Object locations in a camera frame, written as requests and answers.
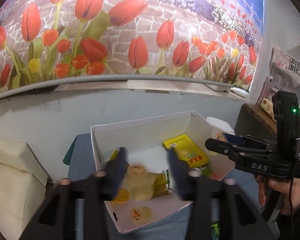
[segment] white cushion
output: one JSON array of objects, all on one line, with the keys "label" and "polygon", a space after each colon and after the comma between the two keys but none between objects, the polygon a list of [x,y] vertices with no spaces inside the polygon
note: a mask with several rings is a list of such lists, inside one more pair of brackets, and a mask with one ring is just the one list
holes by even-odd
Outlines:
[{"label": "white cushion", "polygon": [[47,184],[47,174],[26,143],[0,139],[0,163],[32,173],[43,186]]},{"label": "white cushion", "polygon": [[19,239],[44,194],[33,174],[0,164],[0,231],[7,240]]}]

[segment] white wall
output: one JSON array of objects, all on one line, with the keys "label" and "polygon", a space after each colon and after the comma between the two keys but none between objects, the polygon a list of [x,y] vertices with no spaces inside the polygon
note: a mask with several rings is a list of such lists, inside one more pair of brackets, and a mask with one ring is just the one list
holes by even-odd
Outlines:
[{"label": "white wall", "polygon": [[24,141],[52,177],[67,177],[62,159],[90,126],[195,110],[235,126],[243,101],[131,90],[66,91],[0,100],[0,137]]},{"label": "white wall", "polygon": [[264,33],[252,83],[250,99],[256,102],[269,74],[269,61],[274,46],[287,53],[300,45],[300,14],[290,0],[264,0]]}]

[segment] yellow wrapper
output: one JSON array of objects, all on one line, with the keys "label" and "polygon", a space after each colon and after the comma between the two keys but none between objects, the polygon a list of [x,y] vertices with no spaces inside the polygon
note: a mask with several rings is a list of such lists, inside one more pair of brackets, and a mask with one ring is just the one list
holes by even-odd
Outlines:
[{"label": "yellow wrapper", "polygon": [[204,152],[186,134],[164,141],[163,146],[167,149],[174,147],[178,158],[188,162],[191,169],[209,162]]}]

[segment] white container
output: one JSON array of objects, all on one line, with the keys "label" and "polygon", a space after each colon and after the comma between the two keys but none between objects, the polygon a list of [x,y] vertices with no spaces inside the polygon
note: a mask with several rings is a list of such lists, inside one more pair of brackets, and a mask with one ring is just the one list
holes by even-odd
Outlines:
[{"label": "white container", "polygon": [[[150,172],[161,173],[168,169],[162,142],[186,133],[206,153],[210,160],[209,167],[223,178],[234,168],[234,163],[227,156],[210,152],[204,146],[213,129],[194,111],[94,125],[91,127],[91,141],[97,171],[104,168],[114,149],[127,147],[128,163],[140,163]],[[191,202],[182,201],[176,193],[171,193],[147,201],[127,201],[121,204],[106,201],[105,204],[118,231],[125,234],[169,217]],[[139,225],[133,221],[130,211],[136,206],[146,206],[152,210],[153,215],[148,223]]]}]

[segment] yellow tulip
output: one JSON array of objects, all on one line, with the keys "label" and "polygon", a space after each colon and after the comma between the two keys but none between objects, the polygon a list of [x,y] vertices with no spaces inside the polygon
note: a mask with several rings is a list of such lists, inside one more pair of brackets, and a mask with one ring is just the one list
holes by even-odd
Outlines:
[{"label": "yellow tulip", "polygon": [[239,55],[239,50],[238,49],[233,49],[231,55],[232,55],[232,57],[237,57]]},{"label": "yellow tulip", "polygon": [[41,67],[40,59],[39,58],[31,59],[28,67],[31,73],[37,73]]}]

